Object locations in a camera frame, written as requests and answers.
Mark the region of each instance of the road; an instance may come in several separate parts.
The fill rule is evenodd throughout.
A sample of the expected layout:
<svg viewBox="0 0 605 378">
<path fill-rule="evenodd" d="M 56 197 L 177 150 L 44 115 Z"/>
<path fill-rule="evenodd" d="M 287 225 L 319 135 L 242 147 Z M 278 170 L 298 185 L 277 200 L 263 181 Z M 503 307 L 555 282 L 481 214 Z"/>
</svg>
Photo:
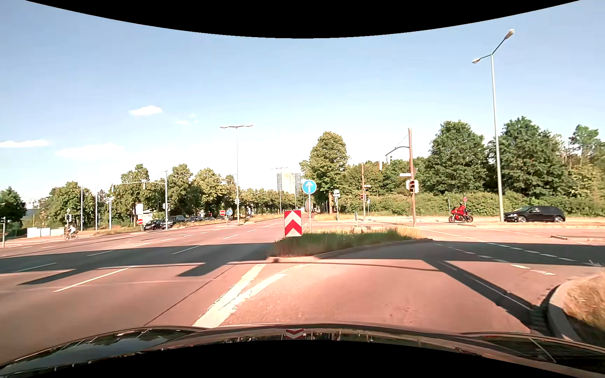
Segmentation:
<svg viewBox="0 0 605 378">
<path fill-rule="evenodd" d="M 313 228 L 349 223 L 313 221 Z M 537 330 L 534 308 L 605 271 L 600 229 L 420 225 L 434 239 L 308 264 L 266 262 L 283 220 L 0 248 L 0 363 L 139 326 L 356 320 L 443 331 Z"/>
</svg>

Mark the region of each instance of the street sign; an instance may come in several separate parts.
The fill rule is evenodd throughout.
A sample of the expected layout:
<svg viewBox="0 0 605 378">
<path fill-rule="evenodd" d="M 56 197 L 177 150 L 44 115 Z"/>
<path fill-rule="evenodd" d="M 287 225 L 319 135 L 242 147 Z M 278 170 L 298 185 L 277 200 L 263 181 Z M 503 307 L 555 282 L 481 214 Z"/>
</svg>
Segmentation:
<svg viewBox="0 0 605 378">
<path fill-rule="evenodd" d="M 284 237 L 301 236 L 303 233 L 302 219 L 300 210 L 284 211 Z"/>
<path fill-rule="evenodd" d="M 305 180 L 302 185 L 302 191 L 305 192 L 305 194 L 313 194 L 317 191 L 316 182 L 312 180 Z"/>
</svg>

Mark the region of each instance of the motorcycle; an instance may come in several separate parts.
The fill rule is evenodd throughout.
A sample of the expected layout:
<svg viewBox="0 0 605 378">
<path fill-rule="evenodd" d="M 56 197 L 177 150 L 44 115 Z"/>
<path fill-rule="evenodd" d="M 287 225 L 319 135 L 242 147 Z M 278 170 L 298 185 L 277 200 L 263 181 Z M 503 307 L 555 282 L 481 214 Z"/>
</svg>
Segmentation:
<svg viewBox="0 0 605 378">
<path fill-rule="evenodd" d="M 466 214 L 463 214 L 461 212 L 458 212 L 458 210 L 454 209 L 452 210 L 452 215 L 450 215 L 450 217 L 448 218 L 448 222 L 454 223 L 456 220 L 464 223 L 472 223 L 473 216 L 470 215 L 469 211 L 466 211 Z"/>
</svg>

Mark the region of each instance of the chevron sign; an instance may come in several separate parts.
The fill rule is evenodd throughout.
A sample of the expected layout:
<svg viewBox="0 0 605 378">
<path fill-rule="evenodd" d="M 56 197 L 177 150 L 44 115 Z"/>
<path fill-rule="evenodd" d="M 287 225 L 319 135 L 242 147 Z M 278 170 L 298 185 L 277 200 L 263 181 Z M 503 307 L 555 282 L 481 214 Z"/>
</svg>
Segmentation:
<svg viewBox="0 0 605 378">
<path fill-rule="evenodd" d="M 300 210 L 284 211 L 284 237 L 302 235 L 302 219 Z"/>
</svg>

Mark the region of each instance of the building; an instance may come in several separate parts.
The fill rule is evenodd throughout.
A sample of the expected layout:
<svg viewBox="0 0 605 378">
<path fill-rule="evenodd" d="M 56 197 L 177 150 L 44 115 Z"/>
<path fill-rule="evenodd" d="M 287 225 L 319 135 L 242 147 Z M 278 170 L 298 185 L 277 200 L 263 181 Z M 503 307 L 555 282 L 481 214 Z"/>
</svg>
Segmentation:
<svg viewBox="0 0 605 378">
<path fill-rule="evenodd" d="M 296 188 L 299 187 L 299 173 L 291 173 L 290 170 L 286 170 L 277 174 L 277 190 L 281 190 L 283 193 L 294 194 L 296 192 Z"/>
</svg>

